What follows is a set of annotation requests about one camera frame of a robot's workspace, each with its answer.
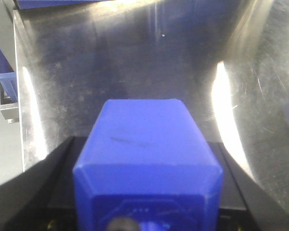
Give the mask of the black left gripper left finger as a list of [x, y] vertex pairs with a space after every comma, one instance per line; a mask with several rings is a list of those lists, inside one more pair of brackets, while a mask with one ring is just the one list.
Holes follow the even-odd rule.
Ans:
[[44, 160], [0, 185], [0, 231], [75, 231], [72, 169], [86, 137], [69, 137]]

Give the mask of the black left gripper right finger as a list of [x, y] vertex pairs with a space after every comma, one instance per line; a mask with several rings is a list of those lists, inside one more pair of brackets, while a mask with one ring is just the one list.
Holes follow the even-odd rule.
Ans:
[[224, 170], [220, 210], [250, 231], [289, 231], [287, 214], [231, 157], [225, 146], [210, 142]]

